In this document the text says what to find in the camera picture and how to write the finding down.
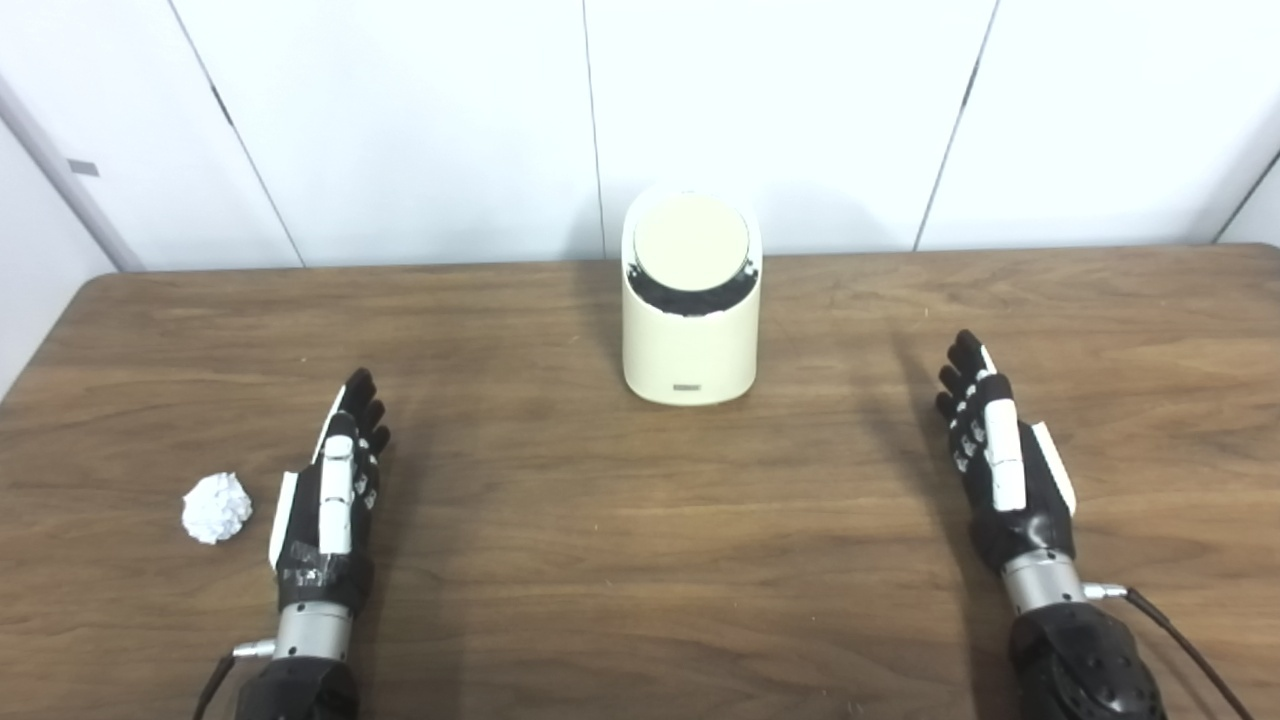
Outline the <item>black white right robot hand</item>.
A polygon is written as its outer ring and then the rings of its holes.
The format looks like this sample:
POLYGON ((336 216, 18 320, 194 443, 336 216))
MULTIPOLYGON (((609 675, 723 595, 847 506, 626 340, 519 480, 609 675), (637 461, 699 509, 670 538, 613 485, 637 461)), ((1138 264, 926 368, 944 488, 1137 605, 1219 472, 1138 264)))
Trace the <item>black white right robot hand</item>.
POLYGON ((934 405, 978 557, 992 571, 1037 551, 1074 559, 1076 496, 1047 425, 1021 419, 1009 377, 969 329, 956 333, 946 357, 934 405))

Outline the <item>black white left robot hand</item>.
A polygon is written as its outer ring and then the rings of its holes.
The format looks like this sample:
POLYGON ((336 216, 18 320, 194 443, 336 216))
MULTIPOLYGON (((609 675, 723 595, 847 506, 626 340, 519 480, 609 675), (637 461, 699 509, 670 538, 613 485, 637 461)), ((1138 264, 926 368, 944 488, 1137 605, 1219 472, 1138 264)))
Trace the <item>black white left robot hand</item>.
POLYGON ((356 369, 338 391, 310 464, 288 471, 268 559, 276 606, 328 602, 364 611, 375 579, 370 550, 380 460, 390 442, 372 373, 356 369))

